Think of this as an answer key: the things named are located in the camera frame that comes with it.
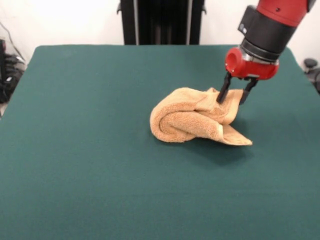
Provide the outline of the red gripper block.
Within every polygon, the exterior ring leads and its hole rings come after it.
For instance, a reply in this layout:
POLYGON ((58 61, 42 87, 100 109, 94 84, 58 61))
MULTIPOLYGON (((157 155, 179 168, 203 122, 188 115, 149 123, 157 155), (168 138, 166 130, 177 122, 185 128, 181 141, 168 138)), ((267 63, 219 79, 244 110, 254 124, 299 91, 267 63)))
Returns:
POLYGON ((223 103, 232 77, 248 80, 249 83, 243 89, 239 104, 245 103, 251 90, 257 85, 259 80, 269 80, 274 77, 279 69, 279 60, 265 61, 249 55, 240 47, 232 47, 225 56, 224 65, 226 75, 216 101, 223 103))

